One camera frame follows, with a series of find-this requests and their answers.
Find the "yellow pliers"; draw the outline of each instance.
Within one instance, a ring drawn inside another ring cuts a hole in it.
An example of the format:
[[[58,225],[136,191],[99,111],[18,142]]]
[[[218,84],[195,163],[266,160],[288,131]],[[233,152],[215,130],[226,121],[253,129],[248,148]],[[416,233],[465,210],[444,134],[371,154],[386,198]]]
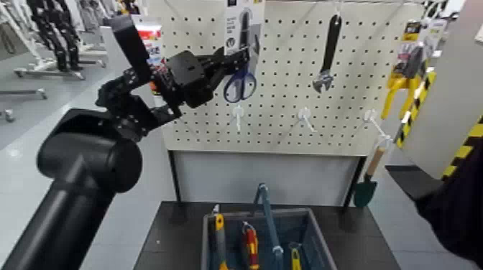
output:
[[[387,81],[387,88],[389,88],[389,93],[387,94],[387,97],[386,97],[384,110],[381,113],[381,119],[386,119],[387,116],[389,115],[389,112],[391,109],[391,103],[392,103],[392,100],[394,99],[396,92],[399,89],[408,89],[408,97],[406,98],[404,105],[402,105],[399,111],[399,119],[404,118],[406,111],[409,110],[409,107],[414,101],[414,93],[416,92],[416,89],[418,89],[421,82],[421,76],[418,74],[418,71],[420,70],[422,59],[423,59],[423,47],[417,46],[411,52],[410,59],[406,64],[404,72],[400,74],[401,77],[399,78],[392,77]]]

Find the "metal pole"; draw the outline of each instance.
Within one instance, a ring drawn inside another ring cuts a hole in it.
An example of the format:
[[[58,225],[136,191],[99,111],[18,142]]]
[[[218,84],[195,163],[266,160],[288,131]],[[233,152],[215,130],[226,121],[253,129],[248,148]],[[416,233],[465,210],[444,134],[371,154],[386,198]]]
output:
[[[356,187],[357,181],[361,177],[362,168],[364,168],[364,164],[366,163],[367,156],[359,157],[359,161],[357,162],[356,171],[352,176],[351,183],[349,184],[349,190],[347,190],[347,195],[344,200],[344,210],[346,210],[351,202],[352,195],[354,194],[354,188]]]
[[[181,203],[180,181],[178,179],[178,171],[176,170],[175,152],[173,150],[168,150],[167,155],[170,159],[172,184],[175,187],[176,201]]]

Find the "white pegboard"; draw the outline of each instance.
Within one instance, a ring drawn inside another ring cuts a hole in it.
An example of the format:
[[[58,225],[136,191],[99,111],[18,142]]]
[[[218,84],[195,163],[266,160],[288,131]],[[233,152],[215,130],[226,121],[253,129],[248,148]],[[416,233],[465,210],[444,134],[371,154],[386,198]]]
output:
[[[172,150],[271,152],[290,154],[367,155],[377,131],[362,120],[364,112],[381,111],[385,84],[409,19],[422,6],[406,3],[346,2],[332,72],[332,89],[318,94],[312,79],[323,62],[328,22],[334,3],[268,1],[255,77],[258,89],[240,105],[245,116],[238,132],[232,110],[215,98],[163,127]],[[149,14],[162,22],[167,56],[183,50],[211,54],[224,42],[223,1],[151,1]],[[311,110],[311,132],[298,111]]]

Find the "yellow tool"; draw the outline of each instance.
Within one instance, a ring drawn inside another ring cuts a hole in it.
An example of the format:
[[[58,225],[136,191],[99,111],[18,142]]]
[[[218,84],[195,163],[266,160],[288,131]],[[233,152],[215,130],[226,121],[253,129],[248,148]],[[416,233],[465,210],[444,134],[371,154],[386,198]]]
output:
[[[391,78],[387,81],[387,87],[389,88],[389,93],[386,97],[386,102],[384,104],[384,110],[381,113],[381,119],[386,119],[389,115],[391,109],[391,103],[394,99],[396,92],[399,89],[408,89],[408,97],[402,105],[399,111],[399,119],[403,119],[406,111],[414,101],[414,93],[418,89],[421,76],[419,70],[423,64],[423,46],[418,45],[411,51],[408,62],[405,64],[403,71],[399,74],[393,73]]]
[[[290,243],[289,245],[292,257],[292,270],[302,270],[302,266],[300,265],[300,253],[298,252],[299,246],[299,243]]]
[[[226,265],[225,220],[222,214],[215,214],[216,245],[220,260],[219,270],[228,270]]]

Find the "gray floor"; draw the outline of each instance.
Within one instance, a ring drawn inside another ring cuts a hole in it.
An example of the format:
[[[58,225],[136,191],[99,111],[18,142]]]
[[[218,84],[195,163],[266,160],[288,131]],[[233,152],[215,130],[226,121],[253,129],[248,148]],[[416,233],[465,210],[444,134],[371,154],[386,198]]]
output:
[[[52,55],[52,52],[42,51],[42,55]],[[64,78],[53,76],[28,76],[18,78],[14,68],[28,68],[28,64],[34,62],[29,53],[10,57],[1,61],[0,64],[0,92],[2,90],[21,90],[44,88],[48,96],[43,100],[40,96],[0,96],[0,109],[13,109],[16,121],[7,123],[0,119],[0,149],[10,144],[26,132],[30,127],[38,124],[61,106],[71,101],[77,95],[85,91],[94,82],[105,78],[109,73],[108,68],[100,65],[84,66],[82,73],[86,80],[77,78]]]
[[[369,209],[401,269],[478,269],[438,242],[429,224],[382,166],[373,179],[379,184]]]
[[[16,78],[11,69],[26,62],[28,55],[0,62],[2,87],[44,87],[50,98],[43,101],[0,97],[2,106],[11,106],[17,112],[17,122],[0,121],[0,262],[8,256],[50,183],[35,168],[39,145],[69,108],[95,108],[96,90],[112,77],[108,70],[92,67],[85,70],[86,81]],[[149,95],[148,89],[141,91]],[[165,155],[160,134],[150,134],[140,148],[144,157],[141,179],[132,191],[114,200],[83,269],[132,269],[159,202],[174,198],[166,157],[160,157]],[[401,268],[477,269],[438,243],[411,201],[381,168],[374,176],[379,187],[370,209]]]

